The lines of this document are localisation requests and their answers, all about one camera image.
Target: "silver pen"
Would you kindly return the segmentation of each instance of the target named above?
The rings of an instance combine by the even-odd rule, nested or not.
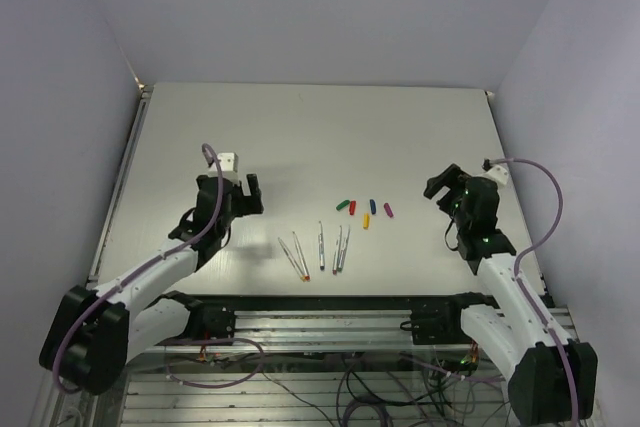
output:
[[[340,235],[336,240],[336,251],[333,253],[333,275],[338,273],[338,267],[340,266],[340,245],[342,244],[342,226],[340,226]]]
[[[347,237],[344,239],[342,249],[340,250],[340,265],[338,266],[338,272],[342,272],[342,269],[344,269],[344,259],[347,256],[347,247],[349,247],[349,237],[351,237],[351,226],[349,226],[349,230],[347,231]]]
[[[293,243],[296,246],[296,251],[298,252],[298,257],[300,258],[300,262],[302,263],[302,267],[305,273],[305,280],[311,280],[311,276],[309,275],[309,268],[307,267],[307,261],[304,258],[304,254],[302,253],[302,247],[300,247],[300,241],[298,240],[298,236],[295,232],[293,232]]]
[[[322,222],[320,224],[320,233],[318,234],[318,257],[320,260],[320,270],[324,270],[324,232],[322,230]]]
[[[304,276],[304,272],[302,272],[302,270],[300,269],[300,266],[296,262],[296,259],[293,258],[293,254],[291,253],[291,251],[287,247],[287,244],[285,244],[284,241],[280,237],[278,237],[278,242],[280,242],[280,246],[282,247],[282,250],[284,250],[284,255],[287,256],[287,259],[289,259],[289,262],[291,262],[291,265],[293,265],[293,268],[296,269],[296,272],[300,276],[300,280],[303,281],[303,282],[306,282],[306,279],[305,279],[305,276]]]

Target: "small colored object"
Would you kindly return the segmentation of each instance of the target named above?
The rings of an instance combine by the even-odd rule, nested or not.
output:
[[[336,206],[336,210],[338,212],[340,212],[342,209],[344,209],[347,205],[349,205],[351,203],[350,200],[343,200],[342,202],[340,202],[337,206]]]
[[[391,210],[391,206],[388,203],[384,204],[384,211],[387,213],[389,217],[393,219],[393,211]]]

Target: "gray wall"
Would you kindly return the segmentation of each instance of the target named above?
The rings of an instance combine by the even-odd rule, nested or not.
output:
[[[0,423],[23,426],[60,297],[89,270],[138,94],[93,0],[0,11]]]
[[[100,0],[142,82],[495,89],[548,0]]]
[[[539,255],[552,293],[600,357],[611,426],[640,399],[640,0],[551,0],[502,82],[495,116],[509,154],[558,175],[566,214]],[[531,235],[552,221],[544,175],[516,168]]]

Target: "white table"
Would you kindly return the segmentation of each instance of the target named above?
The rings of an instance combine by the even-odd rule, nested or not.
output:
[[[455,162],[480,173],[502,157],[482,90],[162,83],[155,86],[112,228],[100,282],[146,259],[195,205],[206,170],[200,144],[235,151],[242,176],[258,174],[265,213],[237,219],[227,248],[175,285],[190,294],[448,295],[487,292],[443,240],[448,217],[422,196],[427,178]],[[513,186],[500,193],[498,227],[516,249],[530,244]],[[369,199],[378,213],[363,230]],[[356,215],[336,212],[357,200]],[[395,218],[385,214],[389,202]],[[326,257],[338,226],[351,225],[344,272],[320,273],[318,221]],[[298,233],[311,270],[302,283],[277,237]],[[451,233],[450,242],[455,243]],[[533,255],[523,269],[539,294]]]

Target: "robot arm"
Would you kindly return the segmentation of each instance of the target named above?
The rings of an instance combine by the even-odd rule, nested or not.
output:
[[[200,302],[177,292],[158,296],[213,258],[223,247],[225,237],[230,235],[235,218],[262,214],[264,210],[256,175],[247,176],[250,193],[245,195],[238,180],[237,155],[220,154],[218,160],[222,182],[213,166],[196,179],[199,189],[196,206],[182,216],[178,226],[169,233],[169,240],[151,256],[150,260],[160,255],[158,262],[130,282],[124,279],[143,264],[93,290],[76,286],[65,294],[40,352],[42,367],[54,370],[54,360],[64,337],[92,306],[95,312],[61,353],[59,373],[96,395],[111,387],[126,363],[146,348],[169,337],[186,335],[190,326],[199,324],[193,319],[202,316]],[[175,247],[194,239],[211,221],[220,185],[222,202],[215,223],[192,245],[176,251]],[[108,300],[101,299],[114,288],[117,293]]]
[[[502,319],[491,306],[468,305],[461,310],[461,328],[504,376],[513,412],[522,425],[571,418],[567,373],[558,351],[561,345],[571,366],[579,417],[588,418],[595,397],[596,353],[588,343],[574,341],[558,324],[524,273],[516,275],[516,251],[496,228],[498,188],[506,185],[508,172],[488,161],[483,169],[482,175],[474,177],[452,164],[429,179],[424,191],[432,199],[442,188],[449,189],[437,205],[456,224],[457,251],[504,313]]]

